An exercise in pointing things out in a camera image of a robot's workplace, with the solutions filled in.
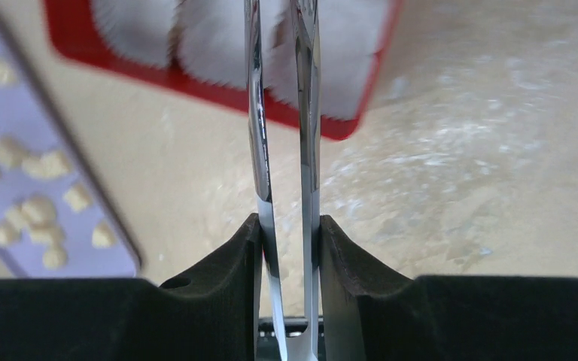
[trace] red container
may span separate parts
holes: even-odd
[[[107,49],[94,28],[89,0],[44,0],[44,2],[50,40],[64,57],[238,111],[245,113],[248,111],[248,97],[245,91],[200,83],[186,75],[177,66],[157,70],[115,56]],[[321,131],[324,137],[343,140],[350,136],[360,124],[376,82],[382,57],[386,53],[385,45],[391,43],[391,36],[402,8],[403,0],[393,0],[393,2],[391,16],[384,24],[379,51],[375,54],[375,65],[367,81],[355,118],[339,121],[322,117]],[[270,120],[294,128],[299,127],[298,112],[288,105],[275,101],[268,93],[265,95],[265,106]]]

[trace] table surface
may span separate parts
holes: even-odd
[[[61,59],[39,0],[0,0],[0,15],[142,276],[186,269],[255,210],[243,114]],[[298,134],[274,125],[269,139],[285,309],[299,314]],[[578,276],[578,2],[409,2],[372,110],[347,141],[323,141],[321,173],[322,212],[405,275]]]

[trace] purple tray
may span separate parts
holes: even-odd
[[[0,26],[0,56],[6,58],[17,71],[19,83],[13,87],[0,88],[0,137],[15,138],[34,153],[60,149],[71,160],[71,174],[57,180],[43,182],[33,180],[19,168],[7,171],[0,168],[0,220],[13,203],[32,194],[41,194],[53,200],[56,222],[65,232],[63,247],[68,262],[62,268],[48,270],[43,266],[45,247],[32,244],[28,233],[10,247],[0,248],[0,258],[14,275],[22,278],[82,278],[82,277],[133,277],[138,271],[138,257],[127,234],[120,226],[108,203],[94,180],[56,112],[47,101],[29,67],[26,66],[11,38]],[[82,183],[94,200],[94,205],[75,214],[62,200],[69,187]],[[117,243],[108,249],[95,249],[91,244],[95,225],[106,220],[117,237]]]

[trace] beige countertop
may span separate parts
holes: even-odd
[[[244,114],[66,62],[38,0],[0,0],[0,15],[137,241],[143,276],[186,269],[254,211]],[[578,2],[419,0],[395,38],[360,130],[322,144],[323,213],[409,276],[578,276]],[[298,134],[274,125],[269,139],[285,307],[298,314]]]

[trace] metal tweezers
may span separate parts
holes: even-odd
[[[263,252],[269,275],[272,318],[282,360],[317,360],[318,354],[318,236],[320,231],[320,35],[318,0],[290,0],[294,26],[300,113],[300,173],[303,205],[304,303],[308,326],[287,338],[275,237],[269,149],[260,40],[260,0],[245,0],[248,39],[249,141],[254,166]]]

